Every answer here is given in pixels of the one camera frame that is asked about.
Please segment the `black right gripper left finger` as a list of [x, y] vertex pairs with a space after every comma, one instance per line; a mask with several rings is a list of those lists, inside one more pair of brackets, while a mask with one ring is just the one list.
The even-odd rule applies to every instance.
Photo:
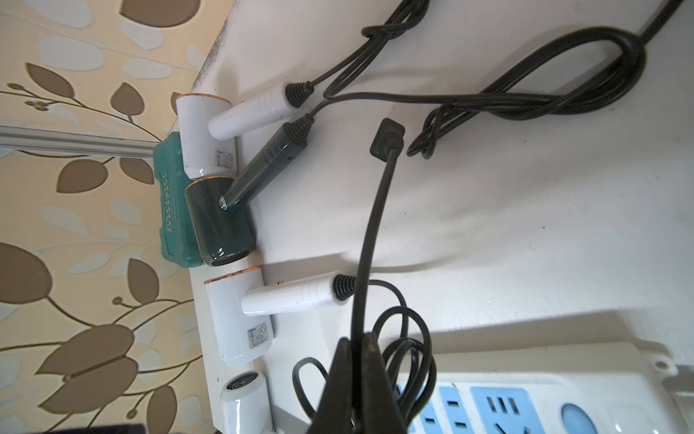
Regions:
[[343, 337], [337, 344], [318, 409], [307, 433], [352, 433], [354, 380], [352, 344]]

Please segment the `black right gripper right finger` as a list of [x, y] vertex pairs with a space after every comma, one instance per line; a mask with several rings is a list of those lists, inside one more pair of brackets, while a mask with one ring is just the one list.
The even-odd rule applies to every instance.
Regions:
[[372, 333], [366, 333], [361, 341], [359, 385], [361, 432], [406, 433], [407, 427], [395, 401], [378, 339]]

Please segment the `white hair dryer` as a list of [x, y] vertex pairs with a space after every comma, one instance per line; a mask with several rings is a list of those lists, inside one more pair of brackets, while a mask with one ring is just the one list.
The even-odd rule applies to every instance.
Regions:
[[235, 106], [211, 94], [175, 99], [184, 172], [191, 180], [235, 177], [236, 137], [294, 115], [314, 93], [310, 82], [282, 82]]
[[221, 433], [274, 433], [267, 379], [247, 371], [229, 380], [220, 394]]
[[271, 347], [273, 315], [341, 307], [355, 292], [354, 276], [332, 271], [267, 285], [262, 268], [204, 282], [218, 356], [224, 365], [244, 365]]

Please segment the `white blue power strip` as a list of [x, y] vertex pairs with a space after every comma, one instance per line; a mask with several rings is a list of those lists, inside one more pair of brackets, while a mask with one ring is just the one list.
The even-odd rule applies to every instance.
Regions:
[[666, 390], [669, 356], [631, 343], [438, 354], [411, 433], [691, 433], [693, 398]]

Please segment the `green plastic tool case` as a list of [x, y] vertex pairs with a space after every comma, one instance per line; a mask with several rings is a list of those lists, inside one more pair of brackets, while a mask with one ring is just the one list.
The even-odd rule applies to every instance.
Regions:
[[160, 190], [159, 235], [163, 258], [185, 269], [201, 266], [204, 261], [184, 194], [192, 181], [184, 172], [179, 132], [170, 133], [154, 148], [154, 175]]

